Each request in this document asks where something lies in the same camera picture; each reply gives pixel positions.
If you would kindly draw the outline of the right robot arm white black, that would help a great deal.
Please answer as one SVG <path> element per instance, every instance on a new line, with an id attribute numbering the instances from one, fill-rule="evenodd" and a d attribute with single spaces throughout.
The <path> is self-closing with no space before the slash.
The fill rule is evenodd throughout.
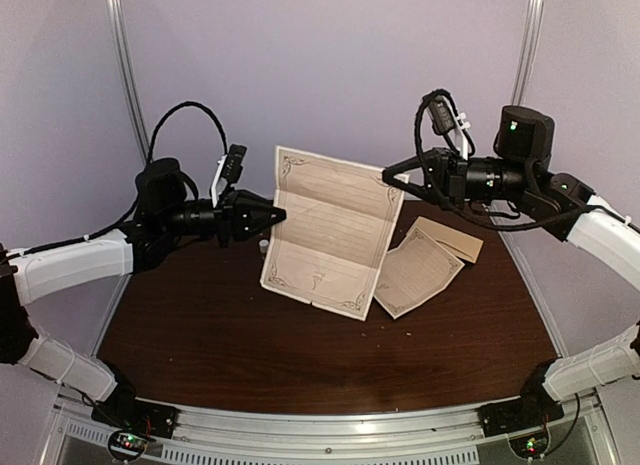
<path id="1" fill-rule="evenodd" d="M 475 157 L 461 116 L 438 95 L 417 109 L 414 156 L 387 167 L 382 179 L 488 230 L 542 229 L 637 287 L 638 225 L 576 177 L 549 171 L 554 129 L 551 117 L 507 105 L 494 156 Z"/>

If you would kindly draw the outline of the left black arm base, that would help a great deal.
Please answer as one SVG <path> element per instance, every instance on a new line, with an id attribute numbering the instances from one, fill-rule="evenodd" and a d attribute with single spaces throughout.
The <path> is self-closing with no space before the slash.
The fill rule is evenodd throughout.
<path id="1" fill-rule="evenodd" d="M 99 423 L 146 436 L 170 439 L 176 427 L 178 409 L 137 397 L 132 382 L 113 364 L 116 387 L 103 402 L 84 401 L 92 408 L 91 418 Z"/>

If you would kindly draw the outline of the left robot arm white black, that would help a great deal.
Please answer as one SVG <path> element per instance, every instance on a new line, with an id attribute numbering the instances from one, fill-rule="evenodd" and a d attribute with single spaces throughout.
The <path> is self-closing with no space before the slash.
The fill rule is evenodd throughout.
<path id="1" fill-rule="evenodd" d="M 30 321 L 27 306 L 85 283 L 123 277 L 159 267 L 179 250 L 184 237 L 217 239 L 222 247 L 246 241 L 286 218 L 272 201 L 235 183 L 240 156 L 225 155 L 214 174 L 221 192 L 196 194 L 193 180 L 175 158 L 149 163 L 137 175 L 137 197 L 117 224 L 92 235 L 57 244 L 1 253 L 1 361 L 27 367 L 78 391 L 123 429 L 144 418 L 131 382 L 113 365 L 76 352 Z"/>

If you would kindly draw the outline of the brown kraft envelope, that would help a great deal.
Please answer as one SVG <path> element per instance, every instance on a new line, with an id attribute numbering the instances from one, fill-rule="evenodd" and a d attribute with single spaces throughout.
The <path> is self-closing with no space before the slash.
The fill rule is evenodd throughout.
<path id="1" fill-rule="evenodd" d="M 484 241 L 475 236 L 422 216 L 414 221 L 409 228 L 409 233 L 414 229 L 420 229 L 457 258 L 471 264 L 477 263 L 484 245 Z"/>

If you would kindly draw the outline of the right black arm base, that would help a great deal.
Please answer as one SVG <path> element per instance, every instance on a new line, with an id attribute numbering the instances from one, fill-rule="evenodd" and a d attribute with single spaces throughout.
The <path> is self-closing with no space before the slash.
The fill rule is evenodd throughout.
<path id="1" fill-rule="evenodd" d="M 479 408 L 478 418 L 485 437 L 541 427 L 564 417 L 560 402 L 551 398 L 543 387 L 545 373 L 553 363 L 548 360 L 539 364 L 522 385 L 517 398 Z"/>

